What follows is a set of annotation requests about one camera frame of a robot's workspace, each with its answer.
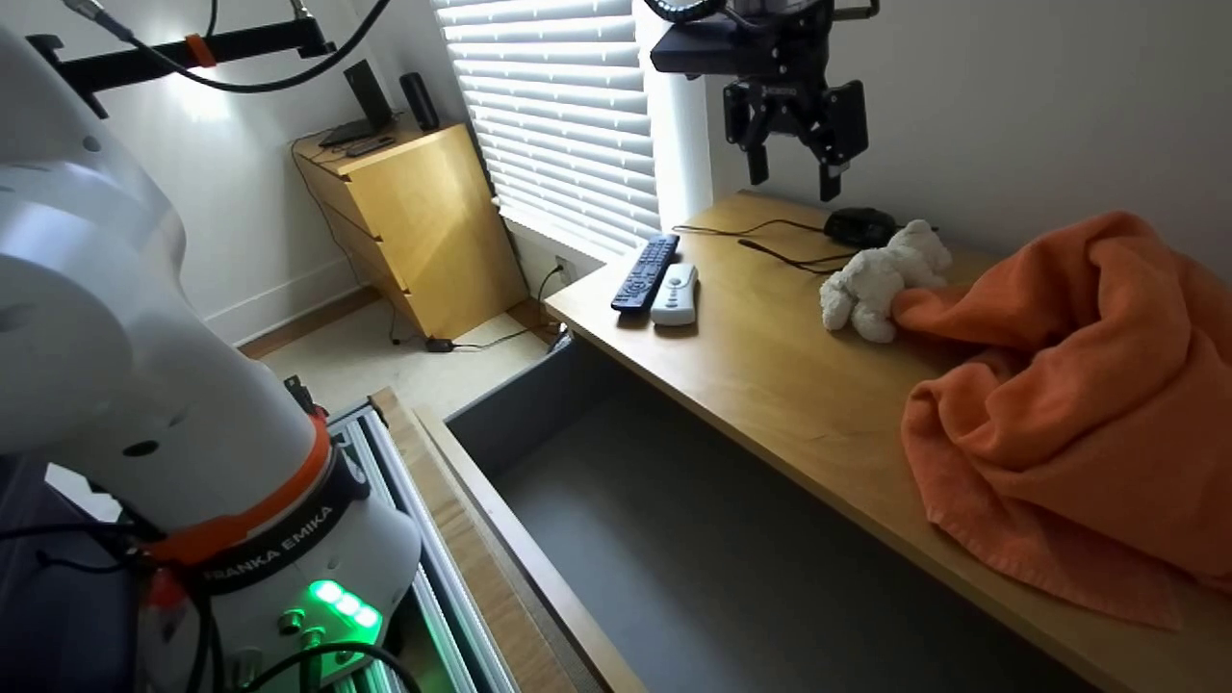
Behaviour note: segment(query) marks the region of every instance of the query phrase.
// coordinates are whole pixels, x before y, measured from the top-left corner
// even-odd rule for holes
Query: white wall
[[[203,0],[110,0],[148,42],[203,28]],[[332,42],[343,42],[369,0],[308,0]],[[226,28],[288,19],[285,0],[224,0]],[[17,34],[61,34],[61,60],[119,49],[53,0],[7,0]],[[464,111],[427,0],[392,0],[369,42],[343,65],[369,60],[392,107],[403,107],[397,74],[421,70],[444,115]],[[271,81],[308,62],[275,55],[216,70],[219,81]],[[183,76],[101,93],[111,135],[149,170],[187,220],[187,293],[226,342],[261,334],[359,287],[326,238],[293,164],[288,143],[347,120],[359,106],[341,70],[275,96],[226,96]]]
[[[1232,277],[1227,28],[1218,0],[889,0],[832,34],[832,81],[868,81],[876,139],[837,205],[927,218],[998,251],[1132,209]],[[800,147],[776,143],[769,165],[776,194],[817,201]],[[735,147],[726,179],[749,180]]]

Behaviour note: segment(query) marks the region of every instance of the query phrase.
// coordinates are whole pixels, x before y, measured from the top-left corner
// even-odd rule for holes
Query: remote control
[[[654,291],[679,251],[683,235],[654,235],[646,238],[641,262],[629,271],[611,310],[615,314],[646,314],[654,301]]]
[[[663,274],[663,287],[650,306],[650,320],[660,327],[691,327],[697,324],[697,271],[691,262],[675,262]]]

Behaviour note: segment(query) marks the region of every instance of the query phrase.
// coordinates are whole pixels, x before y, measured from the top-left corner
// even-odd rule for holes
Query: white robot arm
[[[392,613],[418,524],[193,315],[170,201],[6,28],[0,90],[0,459],[61,464],[167,533],[148,551],[213,588],[226,659],[293,654],[276,619],[319,579]],[[163,624],[149,685],[187,691],[193,645]]]

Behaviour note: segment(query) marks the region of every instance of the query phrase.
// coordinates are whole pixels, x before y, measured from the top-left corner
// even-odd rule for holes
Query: black remote control
[[[629,277],[611,301],[615,314],[646,314],[650,310],[654,291],[679,253],[679,242],[683,242],[683,235],[654,235],[643,248],[641,262],[629,271]]]

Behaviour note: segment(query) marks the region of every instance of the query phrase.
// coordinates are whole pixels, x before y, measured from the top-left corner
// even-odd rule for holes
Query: window blinds
[[[502,218],[583,253],[660,235],[633,0],[437,0]]]

